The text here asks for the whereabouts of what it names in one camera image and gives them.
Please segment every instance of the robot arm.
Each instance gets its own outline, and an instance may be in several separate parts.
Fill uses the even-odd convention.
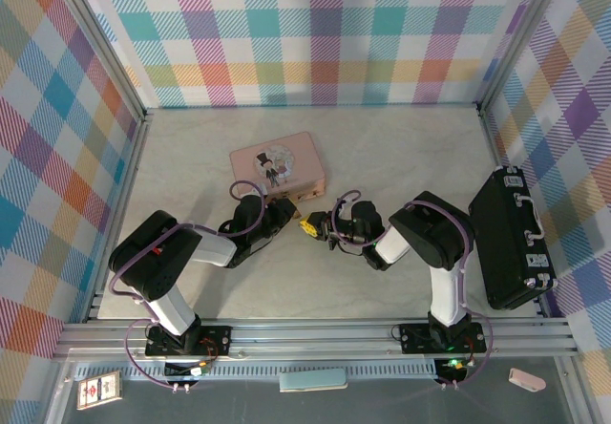
[[[233,219],[221,225],[220,235],[179,229],[132,265],[120,280],[155,313],[162,327],[157,339],[177,353],[192,353],[202,338],[200,318],[184,301],[176,285],[189,260],[233,268],[268,245],[296,211],[290,200],[272,200],[255,228],[231,239],[220,236],[246,230],[259,217],[260,197],[247,195],[242,197]],[[118,272],[176,224],[177,220],[167,212],[155,212],[113,251],[110,269]]]
[[[438,211],[419,204],[437,206],[450,213],[467,232],[468,251],[474,241],[474,230],[467,214],[436,197],[423,192],[390,217],[390,229],[377,243],[363,247],[363,256],[374,269],[386,270],[413,249],[431,271],[432,304],[429,312],[431,337],[442,347],[452,345],[471,323],[462,307],[459,261],[465,251],[464,240],[456,226]],[[327,241],[334,248],[343,239],[366,244],[378,238],[381,218],[370,201],[352,206],[352,220],[337,223],[341,238],[330,227],[331,213],[313,213],[301,222],[302,228],[314,238]]]

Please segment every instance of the aluminum frame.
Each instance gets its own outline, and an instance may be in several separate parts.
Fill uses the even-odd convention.
[[[98,55],[104,69],[115,83],[121,94],[125,105],[130,109],[134,117],[143,121],[146,116],[146,108],[138,95],[136,88],[132,84],[130,77],[123,68],[118,56],[106,37],[104,30],[100,26],[95,14],[87,0],[65,0],[70,8],[74,19],[79,28],[87,36],[87,40],[92,45],[94,52]]]
[[[55,350],[54,360],[123,360],[123,339],[132,322],[98,320],[87,324],[66,325]],[[455,357],[451,353],[423,355],[401,352],[399,342],[392,339],[390,331],[403,323],[428,324],[426,319],[218,319],[204,320],[202,323],[233,328],[229,355],[219,359],[220,362]],[[570,357],[578,354],[577,344],[564,318],[494,318],[491,323],[495,335],[494,357]],[[485,323],[482,326],[484,335],[490,339],[490,329]],[[138,360],[146,362],[165,359],[144,358],[146,338],[143,329],[134,329],[129,340]],[[185,357],[180,359],[185,362],[189,360]]]
[[[535,33],[541,18],[545,14],[552,0],[532,0],[528,9],[522,17],[522,21],[517,28],[514,37],[507,49],[507,52],[501,59],[499,66],[491,78],[488,88],[482,95],[482,99],[478,102],[483,114],[490,109],[492,104],[500,95],[503,86],[507,83],[512,69],[519,60],[524,48],[528,45],[531,37]]]
[[[130,195],[132,194],[134,183],[136,182],[137,169],[142,158],[144,144],[146,142],[146,138],[148,137],[149,129],[149,121],[141,121],[137,125],[137,129],[134,134],[134,145],[132,146],[132,152],[128,160],[127,171],[120,184],[116,207],[111,212],[109,220],[110,229],[102,246],[99,265],[95,271],[95,279],[90,283],[85,293],[85,302],[87,303],[83,306],[78,319],[81,322],[87,322],[87,320],[90,318],[92,308],[95,307],[95,304],[98,301],[101,302],[101,295],[103,295],[108,273],[110,271],[108,268],[108,261],[116,247],[116,244],[118,243],[118,238],[121,233],[121,226],[123,225],[123,220],[127,211],[127,204],[129,202]]]

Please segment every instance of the pink box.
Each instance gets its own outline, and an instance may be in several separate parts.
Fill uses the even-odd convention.
[[[325,193],[325,171],[307,132],[236,150],[229,156],[236,180],[264,184],[270,196],[303,201]],[[237,187],[243,195],[251,191]]]

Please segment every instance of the cartoon illustration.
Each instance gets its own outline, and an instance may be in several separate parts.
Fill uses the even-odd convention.
[[[276,159],[274,161],[274,165],[276,166],[276,169],[278,170],[278,176],[280,177],[280,179],[283,179],[284,183],[287,183],[288,175],[290,174],[290,170],[286,166],[287,165],[286,161],[282,158]]]
[[[259,160],[260,166],[265,170],[265,176],[269,180],[272,188],[280,187],[280,184],[278,183],[278,171],[276,171],[276,168],[274,168],[274,162],[267,157],[265,152],[260,153],[257,156],[257,159]]]

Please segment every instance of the checkered fabric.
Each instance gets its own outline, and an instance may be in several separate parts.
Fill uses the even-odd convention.
[[[611,0],[554,0],[492,112],[495,143],[541,213],[552,303],[611,422]]]
[[[526,12],[526,9],[528,9],[528,6],[530,6],[532,1],[533,0],[521,0],[519,3],[519,6],[517,6],[517,10],[516,10],[516,13],[514,13],[512,22],[507,27],[507,30],[503,34],[503,38],[501,39],[500,43],[496,47],[495,56],[493,57],[493,60],[491,61],[490,65],[488,66],[488,70],[486,71],[486,74],[484,75],[484,79],[481,82],[479,91],[477,92],[476,101],[480,101],[483,98],[484,94],[486,93],[486,90],[490,86],[490,81],[492,80],[493,76],[495,75],[496,69],[498,68],[499,63],[505,56],[505,53],[507,53],[509,46],[511,45],[512,41],[514,40],[514,35],[516,33],[516,30],[522,24],[522,20]]]
[[[0,423],[38,409],[135,128],[63,0],[0,0]]]
[[[89,0],[161,107],[471,102],[508,1]]]

